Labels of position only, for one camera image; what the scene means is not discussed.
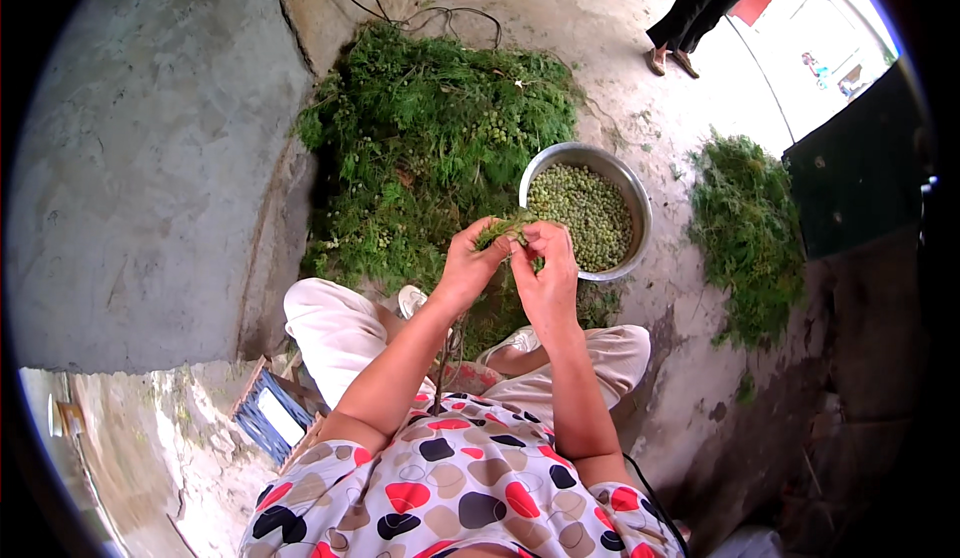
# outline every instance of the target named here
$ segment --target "polka dot shirt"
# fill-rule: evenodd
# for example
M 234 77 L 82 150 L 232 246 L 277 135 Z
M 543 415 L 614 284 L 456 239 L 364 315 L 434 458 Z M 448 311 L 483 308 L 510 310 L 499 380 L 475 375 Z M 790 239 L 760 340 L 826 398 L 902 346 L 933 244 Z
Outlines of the polka dot shirt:
M 316 444 L 257 500 L 239 555 L 442 558 L 475 544 L 522 557 L 680 558 L 657 510 L 622 483 L 585 488 L 553 431 L 515 406 L 416 397 L 376 456 Z

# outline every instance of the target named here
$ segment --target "small stool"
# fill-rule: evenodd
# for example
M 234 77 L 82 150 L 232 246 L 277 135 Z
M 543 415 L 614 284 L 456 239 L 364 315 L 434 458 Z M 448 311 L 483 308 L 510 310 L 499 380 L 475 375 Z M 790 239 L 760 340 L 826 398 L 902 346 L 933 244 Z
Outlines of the small stool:
M 324 402 L 319 393 L 296 380 L 299 358 L 298 352 L 284 371 L 291 374 L 290 380 L 271 373 L 269 359 L 261 356 L 230 412 L 230 419 L 272 458 L 281 475 L 313 445 L 324 423 L 320 412 L 311 417 L 301 404 Z

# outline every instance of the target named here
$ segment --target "woman's left hand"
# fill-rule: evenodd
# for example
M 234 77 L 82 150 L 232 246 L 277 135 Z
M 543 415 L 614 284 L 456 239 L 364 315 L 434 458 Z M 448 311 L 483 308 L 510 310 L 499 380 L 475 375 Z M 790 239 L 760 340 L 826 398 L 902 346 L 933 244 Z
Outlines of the woman's left hand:
M 486 216 L 453 235 L 446 253 L 443 276 L 430 294 L 430 301 L 443 303 L 460 315 L 466 312 L 486 288 L 498 265 L 510 254 L 510 240 L 499 236 L 486 250 L 476 252 L 477 236 L 499 219 Z

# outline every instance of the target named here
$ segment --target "person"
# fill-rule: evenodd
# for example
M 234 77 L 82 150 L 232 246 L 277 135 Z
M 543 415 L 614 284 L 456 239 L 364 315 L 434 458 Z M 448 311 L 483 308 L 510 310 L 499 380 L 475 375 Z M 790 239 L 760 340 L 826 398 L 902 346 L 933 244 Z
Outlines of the person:
M 647 64 L 657 75 L 666 74 L 666 56 L 669 53 L 694 79 L 700 73 L 693 67 L 690 54 L 697 49 L 700 39 L 712 31 L 720 19 L 740 0 L 674 0 L 673 6 L 647 36 L 654 47 L 647 53 Z
M 452 237 L 408 321 L 327 280 L 289 290 L 287 331 L 334 407 L 260 494 L 241 556 L 680 556 L 624 468 L 609 412 L 646 369 L 647 331 L 578 325 L 566 228 L 537 222 L 523 228 L 526 247 L 501 236 L 475 252 L 492 222 Z M 427 370 L 508 256 L 532 329 L 486 363 L 534 370 L 484 396 L 442 394 L 433 416 Z

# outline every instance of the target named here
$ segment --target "stainless steel bowl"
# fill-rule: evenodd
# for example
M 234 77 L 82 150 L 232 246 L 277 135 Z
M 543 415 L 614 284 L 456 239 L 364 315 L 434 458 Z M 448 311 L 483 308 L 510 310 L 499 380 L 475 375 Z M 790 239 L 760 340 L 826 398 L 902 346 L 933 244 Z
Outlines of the stainless steel bowl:
M 606 150 L 578 141 L 557 143 L 534 156 L 527 164 L 527 169 L 523 171 L 523 178 L 520 180 L 520 205 L 522 208 L 527 207 L 527 191 L 530 189 L 530 182 L 547 168 L 558 164 L 570 165 L 571 167 L 586 165 L 590 170 L 611 180 L 620 190 L 624 201 L 627 203 L 627 209 L 630 210 L 633 235 L 630 240 L 630 248 L 627 250 L 627 254 L 623 256 L 623 260 L 613 268 L 599 273 L 580 271 L 580 279 L 613 281 L 634 270 L 634 267 L 641 262 L 647 246 L 650 245 L 650 234 L 653 227 L 653 212 L 650 209 L 650 200 L 647 198 L 647 190 L 643 188 L 640 179 L 620 158 Z

